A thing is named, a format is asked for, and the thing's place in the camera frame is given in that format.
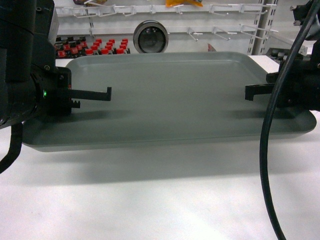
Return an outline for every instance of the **gray tray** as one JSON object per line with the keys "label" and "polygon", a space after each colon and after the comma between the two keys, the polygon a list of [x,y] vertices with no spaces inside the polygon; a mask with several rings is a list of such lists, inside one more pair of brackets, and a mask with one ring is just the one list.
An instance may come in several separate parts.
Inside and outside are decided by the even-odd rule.
{"label": "gray tray", "polygon": [[[245,100],[245,85],[265,83],[266,72],[234,52],[88,56],[67,67],[74,89],[112,87],[112,100],[82,100],[71,116],[28,120],[25,145],[62,151],[258,136],[269,99]],[[271,133],[315,126],[307,110],[277,109]]]}

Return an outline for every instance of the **white table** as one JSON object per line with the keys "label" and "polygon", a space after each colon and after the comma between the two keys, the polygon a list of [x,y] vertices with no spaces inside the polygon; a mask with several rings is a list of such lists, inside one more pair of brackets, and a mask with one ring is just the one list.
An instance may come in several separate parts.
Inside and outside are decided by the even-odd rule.
{"label": "white table", "polygon": [[[4,156],[10,128],[0,132]],[[320,236],[319,140],[317,126],[269,142],[271,191],[288,240]],[[0,189],[1,240],[276,239],[258,138],[48,153],[22,146]]]}

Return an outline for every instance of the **orange package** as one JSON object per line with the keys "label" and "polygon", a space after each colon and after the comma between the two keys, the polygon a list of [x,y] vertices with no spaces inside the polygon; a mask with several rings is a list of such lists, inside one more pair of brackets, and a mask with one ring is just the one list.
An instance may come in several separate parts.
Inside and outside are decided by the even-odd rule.
{"label": "orange package", "polygon": [[165,6],[170,8],[180,4],[189,3],[198,7],[203,7],[201,2],[202,0],[165,0]]}

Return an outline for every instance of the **white shelf rack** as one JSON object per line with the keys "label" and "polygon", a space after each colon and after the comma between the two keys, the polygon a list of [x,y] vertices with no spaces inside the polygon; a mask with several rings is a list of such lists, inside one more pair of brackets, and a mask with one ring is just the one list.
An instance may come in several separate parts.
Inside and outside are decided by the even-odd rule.
{"label": "white shelf rack", "polygon": [[[260,38],[258,36],[255,36],[253,33],[258,28],[254,25],[224,25],[224,26],[165,26],[166,30],[169,34],[171,33],[187,33],[189,35],[201,35],[203,33],[210,33],[213,35],[216,35],[222,39],[229,40],[232,35],[236,34],[246,34],[250,35],[254,38]],[[59,35],[103,35],[105,33],[108,33],[110,35],[115,34],[133,34],[136,27],[105,27],[105,28],[74,28],[72,30],[70,29],[60,29],[58,34]],[[263,31],[272,32],[273,30],[266,30],[261,29]]]}
{"label": "white shelf rack", "polygon": [[229,12],[241,14],[264,15],[271,5],[252,4],[252,3],[236,3],[236,4],[204,4],[203,7],[195,7],[193,5],[178,5],[176,7],[166,7],[165,5],[100,5],[99,6],[56,6],[58,17],[76,17],[76,18],[103,18],[112,15],[122,14],[129,17],[139,13],[192,13],[202,12],[208,14],[216,14],[225,16]]}

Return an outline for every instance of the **black cable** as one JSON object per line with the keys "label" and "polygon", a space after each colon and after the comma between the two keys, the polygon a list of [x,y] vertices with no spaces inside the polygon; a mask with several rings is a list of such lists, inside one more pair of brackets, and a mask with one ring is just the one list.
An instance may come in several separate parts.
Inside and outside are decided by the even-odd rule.
{"label": "black cable", "polygon": [[275,82],[272,94],[269,99],[269,103],[266,109],[265,117],[262,124],[261,136],[260,136],[260,178],[262,191],[264,196],[265,206],[273,227],[273,230],[279,240],[285,240],[286,237],[280,227],[275,208],[272,201],[272,195],[269,184],[268,176],[268,140],[269,133],[271,128],[272,119],[277,107],[279,95],[281,90],[286,82],[286,78],[290,71],[290,68],[294,62],[295,57],[297,56],[309,30],[314,22],[318,11],[320,9],[320,0],[314,0],[312,6],[303,22],[303,25],[294,40],[294,43],[289,51],[288,57],[283,64],[283,67],[279,73],[278,79]]}
{"label": "black cable", "polygon": [[8,153],[0,161],[0,174],[14,163],[21,152],[23,136],[23,124],[17,123],[11,126],[10,147]]}

